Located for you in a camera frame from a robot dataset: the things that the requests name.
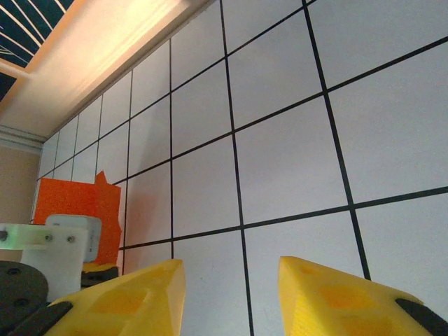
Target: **beige wall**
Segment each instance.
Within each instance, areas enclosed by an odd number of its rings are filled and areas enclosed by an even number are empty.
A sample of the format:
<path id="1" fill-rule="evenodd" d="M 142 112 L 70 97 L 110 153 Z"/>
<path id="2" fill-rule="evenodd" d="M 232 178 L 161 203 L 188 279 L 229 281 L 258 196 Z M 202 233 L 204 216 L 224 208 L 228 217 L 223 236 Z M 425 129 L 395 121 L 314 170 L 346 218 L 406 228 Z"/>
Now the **beige wall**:
<path id="1" fill-rule="evenodd" d="M 0 146 L 0 223 L 29 223 L 38 168 L 38 155 Z M 0 250 L 0 260 L 20 255 Z"/>

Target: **bolt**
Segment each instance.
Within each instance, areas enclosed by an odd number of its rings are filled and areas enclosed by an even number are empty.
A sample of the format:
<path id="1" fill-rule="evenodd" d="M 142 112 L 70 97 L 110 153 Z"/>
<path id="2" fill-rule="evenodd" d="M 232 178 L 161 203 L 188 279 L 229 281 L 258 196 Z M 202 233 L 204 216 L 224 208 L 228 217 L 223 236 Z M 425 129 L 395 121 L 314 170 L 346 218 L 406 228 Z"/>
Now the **bolt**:
<path id="1" fill-rule="evenodd" d="M 8 231 L 2 230 L 0 231 L 0 242 L 4 242 L 8 238 Z"/>

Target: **dark blue ceiling panel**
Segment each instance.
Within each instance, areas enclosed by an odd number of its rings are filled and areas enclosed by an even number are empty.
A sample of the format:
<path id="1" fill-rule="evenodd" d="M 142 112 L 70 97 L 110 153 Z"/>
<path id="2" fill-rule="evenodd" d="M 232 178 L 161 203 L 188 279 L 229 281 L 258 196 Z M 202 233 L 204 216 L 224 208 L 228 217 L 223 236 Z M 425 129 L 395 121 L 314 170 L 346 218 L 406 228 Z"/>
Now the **dark blue ceiling panel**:
<path id="1" fill-rule="evenodd" d="M 15 82 L 15 78 L 0 72 L 0 102 L 6 96 Z"/>
<path id="2" fill-rule="evenodd" d="M 26 67 L 74 0 L 0 0 L 0 58 Z"/>

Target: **yellow plastic part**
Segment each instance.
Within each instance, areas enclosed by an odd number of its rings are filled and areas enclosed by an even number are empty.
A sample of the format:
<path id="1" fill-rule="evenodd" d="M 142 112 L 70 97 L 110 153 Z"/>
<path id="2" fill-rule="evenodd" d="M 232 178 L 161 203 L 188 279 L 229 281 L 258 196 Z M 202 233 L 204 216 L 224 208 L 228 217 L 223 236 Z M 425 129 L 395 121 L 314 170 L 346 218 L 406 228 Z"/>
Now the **yellow plastic part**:
<path id="1" fill-rule="evenodd" d="M 414 296 L 300 258 L 280 258 L 279 298 L 286 336 L 430 335 L 395 302 Z"/>
<path id="2" fill-rule="evenodd" d="M 161 262 L 54 301 L 73 308 L 45 336 L 179 336 L 185 294 L 182 260 Z"/>

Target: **orange foam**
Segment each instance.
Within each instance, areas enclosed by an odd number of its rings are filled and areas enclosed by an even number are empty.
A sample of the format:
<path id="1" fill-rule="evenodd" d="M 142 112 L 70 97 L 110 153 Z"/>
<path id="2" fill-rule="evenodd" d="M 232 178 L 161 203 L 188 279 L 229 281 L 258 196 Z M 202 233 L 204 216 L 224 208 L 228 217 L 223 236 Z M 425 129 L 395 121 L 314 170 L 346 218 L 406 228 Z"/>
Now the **orange foam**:
<path id="1" fill-rule="evenodd" d="M 100 172 L 94 184 L 42 178 L 34 223 L 44 225 L 50 215 L 83 215 L 101 219 L 97 265 L 115 264 L 120 245 L 120 187 L 107 183 Z"/>

